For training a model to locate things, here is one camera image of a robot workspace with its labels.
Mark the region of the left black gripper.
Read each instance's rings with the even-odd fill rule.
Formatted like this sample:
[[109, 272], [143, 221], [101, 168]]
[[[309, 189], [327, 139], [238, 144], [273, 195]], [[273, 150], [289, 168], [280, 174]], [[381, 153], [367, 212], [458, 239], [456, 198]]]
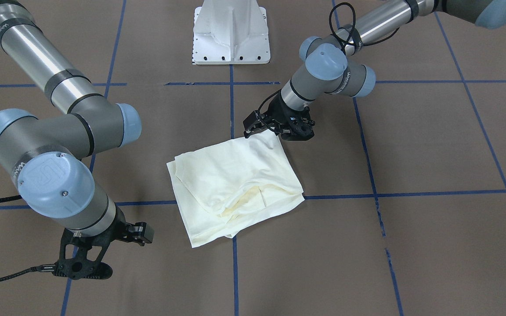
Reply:
[[275, 133], [273, 117], [263, 114], [260, 111], [251, 112], [251, 114], [249, 114], [249, 116], [247, 116], [247, 118], [243, 121], [243, 126], [245, 128], [243, 134], [246, 139], [265, 130]]

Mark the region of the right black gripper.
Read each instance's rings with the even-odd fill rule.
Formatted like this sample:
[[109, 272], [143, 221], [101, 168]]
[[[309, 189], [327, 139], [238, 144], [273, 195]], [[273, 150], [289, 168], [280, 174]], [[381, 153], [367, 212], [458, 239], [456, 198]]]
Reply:
[[120, 229], [119, 240], [138, 245], [152, 244], [153, 228], [146, 222], [126, 223], [124, 228]]

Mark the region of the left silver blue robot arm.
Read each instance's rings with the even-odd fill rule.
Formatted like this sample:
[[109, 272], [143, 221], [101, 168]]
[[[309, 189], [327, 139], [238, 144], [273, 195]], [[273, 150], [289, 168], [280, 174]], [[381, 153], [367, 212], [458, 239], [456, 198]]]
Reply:
[[375, 72], [349, 57], [391, 38], [419, 16], [437, 11], [486, 29], [506, 24], [506, 0], [388, 0], [359, 18], [354, 15], [351, 24], [331, 28], [325, 38], [312, 36], [304, 40], [299, 48], [303, 65], [267, 98], [265, 112], [257, 109], [245, 118], [245, 138], [269, 130], [283, 140], [311, 139], [311, 102], [324, 93], [364, 97], [376, 84]]

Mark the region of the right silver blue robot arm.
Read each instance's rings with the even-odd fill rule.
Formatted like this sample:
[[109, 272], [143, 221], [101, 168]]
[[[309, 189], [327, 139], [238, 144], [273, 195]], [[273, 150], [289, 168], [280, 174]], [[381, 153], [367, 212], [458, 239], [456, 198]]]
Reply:
[[36, 26], [16, 0], [0, 0], [0, 48], [26, 72], [51, 104], [54, 118], [22, 109], [0, 111], [0, 164], [25, 202], [79, 237], [120, 226], [114, 236], [151, 243], [153, 230], [127, 224], [82, 159], [137, 140], [142, 122], [129, 104], [111, 104]]

